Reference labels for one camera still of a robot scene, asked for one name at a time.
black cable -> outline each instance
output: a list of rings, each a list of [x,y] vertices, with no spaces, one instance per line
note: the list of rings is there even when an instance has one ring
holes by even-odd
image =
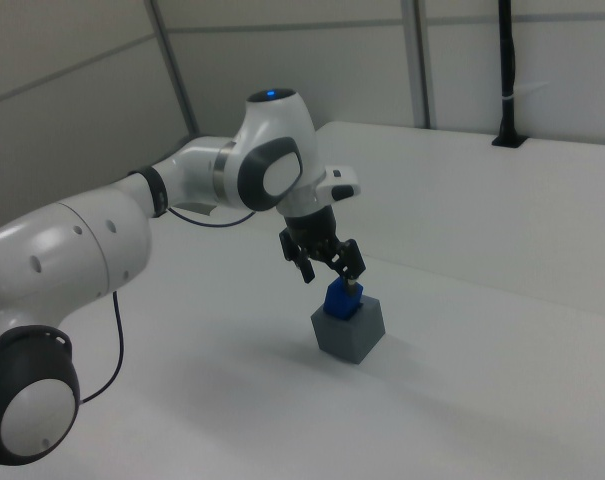
[[[235,222],[222,223],[222,224],[209,224],[209,223],[201,223],[201,222],[197,222],[195,220],[191,220],[190,218],[185,217],[184,215],[179,214],[178,212],[176,212],[172,208],[169,208],[169,212],[171,212],[176,217],[184,220],[185,222],[189,222],[189,223],[192,223],[193,225],[198,225],[200,227],[210,227],[210,228],[233,227],[235,225],[239,225],[241,223],[246,222],[249,218],[251,218],[253,215],[255,215],[255,212],[251,212],[246,217],[243,217],[240,220],[236,220]],[[84,405],[85,403],[90,402],[94,398],[96,398],[99,395],[101,395],[102,393],[104,393],[104,391],[107,388],[109,388],[111,386],[111,384],[115,381],[115,379],[118,376],[118,373],[120,373],[120,369],[122,368],[122,361],[124,360],[124,332],[122,331],[122,318],[120,317],[120,306],[118,304],[118,292],[113,292],[113,309],[115,310],[115,321],[116,321],[117,326],[118,326],[118,339],[119,339],[119,342],[120,342],[120,355],[118,357],[118,364],[115,367],[115,371],[113,372],[113,375],[111,375],[111,378],[109,379],[109,381],[106,382],[106,384],[102,388],[100,388],[97,392],[95,392],[93,395],[89,395],[84,400],[82,400],[80,402],[82,405]]]
[[[171,212],[176,217],[184,220],[185,222],[192,223],[193,225],[197,225],[198,227],[208,227],[208,228],[234,227],[235,225],[239,225],[241,223],[246,222],[249,218],[251,218],[253,215],[255,215],[255,212],[251,212],[246,217],[241,218],[240,220],[236,220],[235,222],[215,224],[215,223],[201,223],[201,222],[197,222],[195,220],[191,220],[189,217],[185,217],[184,215],[179,214],[178,212],[176,212],[172,208],[169,208],[169,212]]]
[[[104,393],[104,391],[109,388],[111,384],[115,381],[116,377],[118,376],[118,373],[120,373],[120,368],[122,368],[122,360],[124,359],[124,333],[122,332],[122,319],[120,318],[120,307],[118,305],[118,292],[113,292],[113,309],[115,310],[115,321],[118,325],[118,337],[120,339],[120,356],[118,358],[118,365],[117,367],[115,367],[115,372],[113,372],[113,375],[111,375],[109,381],[106,382],[106,384],[93,395],[89,395],[84,400],[82,400],[82,405],[90,402],[95,397]]]

black ring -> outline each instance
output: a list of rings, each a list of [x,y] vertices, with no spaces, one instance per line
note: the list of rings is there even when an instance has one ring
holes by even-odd
[[[153,208],[155,209],[155,215],[153,217],[157,218],[160,215],[164,215],[169,208],[169,196],[166,193],[166,185],[164,185],[162,176],[151,166],[133,170],[132,172],[129,172],[129,175],[133,175],[134,173],[142,175],[149,184],[151,197],[153,197]]]

black joint cap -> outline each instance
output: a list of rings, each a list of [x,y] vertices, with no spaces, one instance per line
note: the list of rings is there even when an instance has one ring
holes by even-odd
[[[344,200],[355,195],[355,190],[351,185],[338,185],[331,189],[331,196],[336,202]]]
[[[261,92],[254,93],[246,101],[251,103],[271,102],[273,100],[292,97],[296,93],[295,90],[291,90],[290,88],[272,88],[271,90],[262,90]]]

gray cube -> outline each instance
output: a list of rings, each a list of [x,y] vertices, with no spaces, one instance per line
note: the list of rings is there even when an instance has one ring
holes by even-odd
[[[364,360],[386,333],[380,301],[366,295],[349,320],[327,315],[320,307],[311,321],[320,350],[355,364]]]

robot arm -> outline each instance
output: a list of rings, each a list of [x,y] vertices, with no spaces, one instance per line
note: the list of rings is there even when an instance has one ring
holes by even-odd
[[[80,404],[70,339],[74,310],[128,283],[151,251],[149,219],[198,202],[264,211],[287,228],[284,256],[305,282],[309,259],[348,284],[364,271],[353,240],[335,235],[331,204],[357,195],[349,167],[324,166],[302,98],[249,97],[233,138],[201,137],[151,167],[36,210],[0,229],[0,464],[31,463],[70,430]]]

